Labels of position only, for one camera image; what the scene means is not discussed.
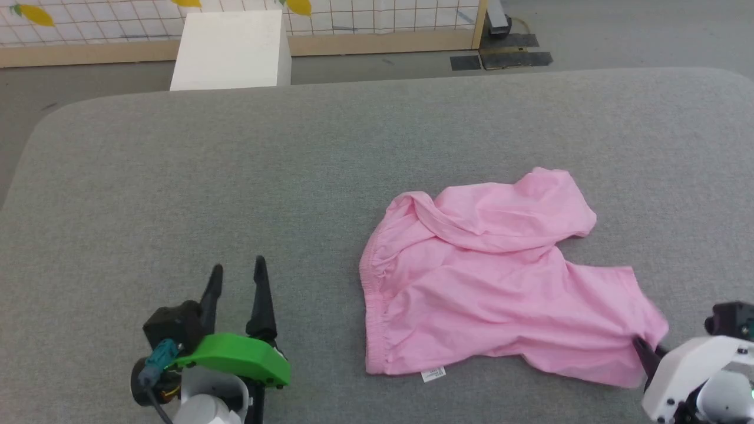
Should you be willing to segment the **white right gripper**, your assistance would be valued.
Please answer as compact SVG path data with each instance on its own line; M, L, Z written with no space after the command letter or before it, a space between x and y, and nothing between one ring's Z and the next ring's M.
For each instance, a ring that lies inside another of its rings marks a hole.
M752 368L752 342L698 336L670 350L633 336L648 383L641 407L656 423L751 423L752 380L728 370Z

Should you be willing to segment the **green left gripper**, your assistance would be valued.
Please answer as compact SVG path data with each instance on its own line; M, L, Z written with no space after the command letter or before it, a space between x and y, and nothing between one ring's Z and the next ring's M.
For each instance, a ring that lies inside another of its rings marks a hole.
M246 324L248 336L215 333L217 303L223 292L223 266L213 266L209 281L200 298L199 320L205 334L199 346L190 354L173 360L177 367L200 366L216 372L232 374L264 384L266 387L285 387L291 381L291 365L277 346L277 325L266 259L257 256L253 281L255 293L250 319Z

